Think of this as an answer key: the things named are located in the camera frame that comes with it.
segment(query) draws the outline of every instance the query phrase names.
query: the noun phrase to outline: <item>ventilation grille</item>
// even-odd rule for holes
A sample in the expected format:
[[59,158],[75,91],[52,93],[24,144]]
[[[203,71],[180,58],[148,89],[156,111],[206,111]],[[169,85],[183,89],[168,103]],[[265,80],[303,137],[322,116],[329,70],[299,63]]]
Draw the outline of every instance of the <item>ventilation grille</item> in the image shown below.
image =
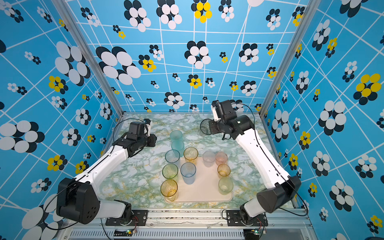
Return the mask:
[[[113,237],[112,230],[106,231],[112,239],[244,239],[240,229],[139,229],[132,237]],[[77,228],[70,235],[70,240],[106,238],[102,229]]]

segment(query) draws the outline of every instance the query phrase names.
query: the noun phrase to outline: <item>metal frame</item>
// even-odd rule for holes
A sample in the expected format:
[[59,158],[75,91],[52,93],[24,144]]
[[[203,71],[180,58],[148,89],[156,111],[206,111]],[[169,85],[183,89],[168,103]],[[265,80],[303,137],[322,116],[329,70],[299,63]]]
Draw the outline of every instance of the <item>metal frame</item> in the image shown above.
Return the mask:
[[289,65],[292,62],[293,56],[295,55],[295,51],[297,46],[300,44],[304,33],[307,31],[309,24],[311,23],[314,14],[316,13],[317,7],[319,7],[321,0],[310,0],[307,8],[305,9],[305,14],[302,20],[300,21],[300,25],[297,27],[296,32],[293,35],[292,42],[289,44],[287,51],[284,54],[283,60],[278,68],[277,75],[274,81],[269,88],[267,95],[265,96],[263,107],[260,111],[260,115],[264,115],[268,110],[268,106],[272,103],[272,100],[275,95],[275,91],[278,85],[284,78],[284,73],[288,70]]
[[116,96],[111,92],[111,87],[107,79],[105,78],[103,71],[99,67],[99,64],[97,63],[96,59],[93,57],[93,53],[89,48],[87,41],[84,38],[84,35],[81,33],[76,21],[74,20],[66,2],[64,0],[52,0],[52,3],[55,6],[60,17],[65,22],[65,25],[67,26],[71,36],[73,37],[80,51],[82,52],[84,58],[87,60],[90,66],[90,69],[94,73],[94,77],[97,79],[97,81],[101,86],[101,89],[104,91],[105,95],[108,97],[109,101],[111,102],[111,105],[113,106],[115,111],[118,113],[119,118],[121,118],[121,116],[124,113],[123,109],[120,106]]
[[[194,231],[199,230],[233,230],[237,231],[238,229],[255,229],[255,227],[228,227],[227,221],[221,217],[221,212],[223,209],[194,209],[194,208],[185,208],[185,209],[149,209],[147,215],[147,223],[144,227],[137,227],[139,231],[152,232],[152,229],[160,229],[164,232],[171,232],[175,230],[179,231]],[[304,209],[290,209],[290,211],[303,215],[305,213]],[[288,213],[283,210],[276,210],[275,212],[269,214],[266,213],[268,219],[268,226],[265,227],[264,234],[268,235],[268,232],[273,232],[274,230],[286,230],[292,231],[293,229],[301,232],[302,239],[304,240],[317,240],[317,237],[314,233],[312,224],[308,216],[299,217]],[[73,221],[68,221],[63,224],[63,227],[72,224]],[[121,226],[121,227],[112,227],[105,226],[105,219],[103,219],[103,224],[105,231],[110,237],[115,229],[118,230],[128,230],[132,229],[132,226]],[[102,231],[100,220],[94,219],[87,225],[76,224],[71,228],[59,231],[57,239],[59,240],[68,240],[71,239],[72,231],[84,231],[84,232],[94,232]],[[76,239],[90,239],[88,234],[78,235]],[[105,234],[100,236],[100,239],[106,239]]]

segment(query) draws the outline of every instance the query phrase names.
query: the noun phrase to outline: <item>marble tabletop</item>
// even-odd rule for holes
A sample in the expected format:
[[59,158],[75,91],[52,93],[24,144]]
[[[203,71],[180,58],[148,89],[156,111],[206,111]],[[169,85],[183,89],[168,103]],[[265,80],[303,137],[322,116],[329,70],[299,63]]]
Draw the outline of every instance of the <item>marble tabletop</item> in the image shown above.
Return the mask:
[[[258,114],[256,130],[262,141],[273,154],[263,124]],[[260,174],[251,162],[246,152],[236,141],[221,140],[222,134],[200,136],[198,129],[202,120],[213,118],[212,114],[126,114],[126,118],[148,118],[152,121],[151,133],[157,136],[155,147],[145,147],[138,155],[128,158],[102,182],[97,193],[100,199],[123,200],[132,204],[132,208],[239,208],[240,205],[256,197],[263,190],[264,184]],[[121,123],[121,136],[128,130],[130,122]],[[224,151],[228,155],[228,165],[231,168],[231,178],[234,183],[233,198],[229,202],[193,202],[168,203],[160,193],[160,186],[165,178],[162,168],[166,165],[165,153],[171,150],[169,134],[173,130],[183,133],[185,147],[194,147],[199,156],[205,151]],[[293,208],[292,203],[285,204]]]

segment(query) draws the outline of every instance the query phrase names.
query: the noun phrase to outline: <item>beige tray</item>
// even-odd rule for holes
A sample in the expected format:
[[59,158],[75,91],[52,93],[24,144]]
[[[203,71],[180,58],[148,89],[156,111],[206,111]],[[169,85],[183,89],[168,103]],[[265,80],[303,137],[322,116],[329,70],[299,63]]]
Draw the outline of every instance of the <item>beige tray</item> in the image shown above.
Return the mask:
[[[180,158],[180,166],[185,163],[184,157]],[[217,165],[206,167],[203,157],[197,158],[195,182],[188,185],[184,182],[183,176],[178,173],[177,191],[179,195],[173,202],[228,202],[232,200],[232,192],[222,195],[218,191],[220,178],[217,174]]]

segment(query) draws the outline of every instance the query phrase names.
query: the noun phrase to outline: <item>blue wall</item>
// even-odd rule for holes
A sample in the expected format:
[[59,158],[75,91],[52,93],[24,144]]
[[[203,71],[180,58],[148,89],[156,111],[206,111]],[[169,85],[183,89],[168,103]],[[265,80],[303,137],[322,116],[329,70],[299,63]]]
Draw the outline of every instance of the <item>blue wall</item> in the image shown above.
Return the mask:
[[[118,116],[100,109],[110,101],[50,1],[0,9],[0,239],[51,239],[44,203],[100,157]],[[56,228],[54,209],[44,219]]]
[[[209,112],[217,99],[261,104],[276,74],[267,70],[278,71],[307,3],[67,1],[112,91],[132,112]],[[124,51],[119,61],[109,53]]]
[[383,12],[321,1],[264,116],[319,239],[384,237]]

